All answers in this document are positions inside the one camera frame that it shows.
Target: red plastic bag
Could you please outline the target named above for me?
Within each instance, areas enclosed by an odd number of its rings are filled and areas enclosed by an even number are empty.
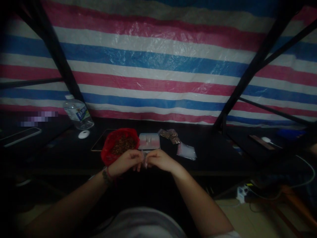
[[[120,128],[116,131],[109,133],[106,138],[105,144],[101,151],[101,159],[105,163],[106,166],[111,165],[113,162],[117,160],[121,155],[111,154],[112,148],[115,146],[116,141],[118,141],[122,136],[126,138],[131,136],[133,140],[136,142],[135,149],[139,148],[140,139],[135,129],[132,128]]]

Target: person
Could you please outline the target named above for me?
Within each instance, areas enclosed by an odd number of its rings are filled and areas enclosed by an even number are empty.
[[[138,150],[128,150],[109,167],[81,187],[52,205],[26,226],[26,237],[68,237],[94,207],[100,197],[130,168],[140,171],[142,163],[156,166],[172,174],[175,184],[202,237],[240,237],[230,221],[193,177],[177,161],[162,150],[153,150],[146,158]],[[186,237],[170,216],[146,207],[134,207],[106,221],[106,228],[95,237]]]

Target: white shirt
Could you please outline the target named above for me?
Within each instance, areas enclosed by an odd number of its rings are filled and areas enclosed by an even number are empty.
[[[120,212],[114,219],[102,223],[95,238],[108,237],[149,237],[149,238],[186,238],[186,234],[170,216],[146,207],[131,208]],[[209,238],[241,238],[237,232],[211,236]]]

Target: black desk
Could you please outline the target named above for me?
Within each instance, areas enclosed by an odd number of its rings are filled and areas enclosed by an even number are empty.
[[[99,152],[90,149],[106,129],[135,128],[137,133],[156,133],[160,128],[175,129],[181,141],[195,147],[197,160],[176,155],[177,145],[160,137],[161,149],[181,163],[192,175],[250,176],[254,162],[240,156],[211,126],[183,123],[94,118],[95,126],[86,139],[79,139],[79,130],[69,133],[56,146],[23,168],[24,172],[42,175],[91,175],[104,164]]]
[[[2,129],[2,136],[7,137],[28,129],[28,127],[18,126],[22,117],[23,113],[1,113],[0,128]],[[12,157],[17,158],[18,162],[22,163],[26,158],[32,156],[34,153],[37,153],[52,139],[59,136],[72,125],[72,121],[66,115],[50,117],[49,121],[40,122],[37,126],[42,130],[40,134],[9,146],[6,148],[6,150]]]
[[[256,135],[259,138],[268,137],[274,144],[284,148],[289,141],[278,136],[276,134],[278,130],[278,128],[227,127],[227,135],[254,160],[260,169],[265,166],[265,163],[267,163],[275,151],[264,148],[264,146],[250,138],[249,135]],[[280,150],[280,148],[274,145],[272,146],[275,147],[276,150]],[[298,174],[310,173],[311,169],[306,163],[294,155],[282,164],[276,164],[273,168],[270,168],[270,172],[275,174]]]

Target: water bottle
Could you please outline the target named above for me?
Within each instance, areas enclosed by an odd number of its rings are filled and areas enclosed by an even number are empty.
[[[94,126],[86,105],[73,95],[65,96],[67,101],[64,102],[63,108],[67,112],[69,118],[73,121],[75,127],[80,130],[88,130]]]

